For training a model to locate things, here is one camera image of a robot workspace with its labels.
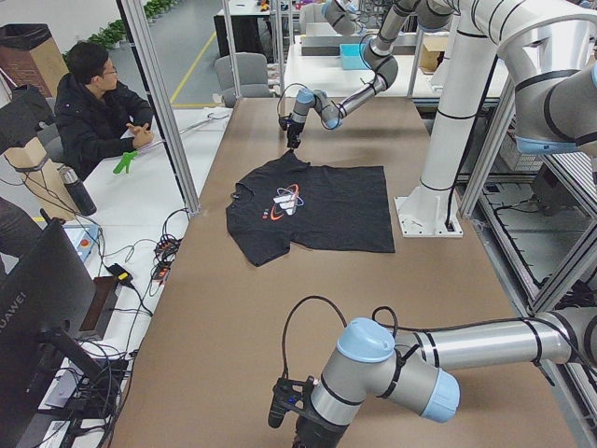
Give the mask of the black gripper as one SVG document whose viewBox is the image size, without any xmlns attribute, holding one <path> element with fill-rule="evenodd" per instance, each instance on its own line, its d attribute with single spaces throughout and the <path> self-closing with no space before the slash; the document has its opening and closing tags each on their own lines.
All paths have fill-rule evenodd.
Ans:
<svg viewBox="0 0 597 448">
<path fill-rule="evenodd" d="M 303 124 L 291 121 L 286 127 L 286 146 L 288 148 L 298 148 L 300 145 L 300 135 L 303 132 Z"/>
</svg>

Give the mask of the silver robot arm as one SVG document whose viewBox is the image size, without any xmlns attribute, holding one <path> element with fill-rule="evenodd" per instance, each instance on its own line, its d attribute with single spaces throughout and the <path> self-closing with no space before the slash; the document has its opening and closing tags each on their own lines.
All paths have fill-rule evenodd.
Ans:
<svg viewBox="0 0 597 448">
<path fill-rule="evenodd" d="M 596 310 L 568 307 L 533 316 L 439 329 L 411 329 L 374 317 L 343 321 L 320 377 L 293 380 L 284 368 L 273 386 L 268 424 L 298 417 L 296 447 L 335 447 L 368 397 L 386 399 L 445 423 L 459 406 L 453 370 L 529 362 L 596 366 Z"/>
<path fill-rule="evenodd" d="M 357 44 L 358 56 L 372 72 L 372 78 L 339 102 L 332 100 L 325 91 L 301 85 L 290 113 L 278 117 L 279 126 L 286 135 L 286 147 L 290 150 L 299 147 L 310 112 L 319 116 L 325 129 L 336 130 L 349 114 L 395 83 L 398 63 L 393 48 L 408 17 L 415 15 L 419 27 L 433 33 L 447 25 L 453 13 L 454 8 L 446 1 L 393 1 L 383 15 L 378 31 L 364 34 Z"/>
</svg>

